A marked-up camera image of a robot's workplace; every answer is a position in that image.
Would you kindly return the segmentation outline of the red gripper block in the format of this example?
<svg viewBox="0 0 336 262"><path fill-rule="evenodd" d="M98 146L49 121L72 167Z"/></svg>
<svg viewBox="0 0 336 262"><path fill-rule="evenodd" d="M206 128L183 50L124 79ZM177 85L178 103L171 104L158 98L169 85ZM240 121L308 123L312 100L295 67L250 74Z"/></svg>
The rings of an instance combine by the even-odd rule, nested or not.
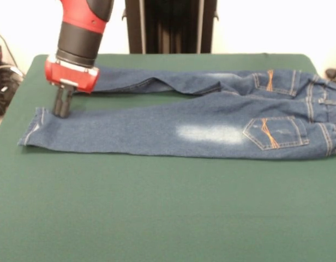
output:
<svg viewBox="0 0 336 262"><path fill-rule="evenodd" d="M99 75L99 68L86 68L68 63L54 55L49 55L45 61L45 77L49 83L61 87L71 86L76 88L78 92L92 93ZM73 91L68 90L66 99L63 101L64 90L61 87L57 90L52 113L59 116L61 111L61 117L67 118Z"/></svg>

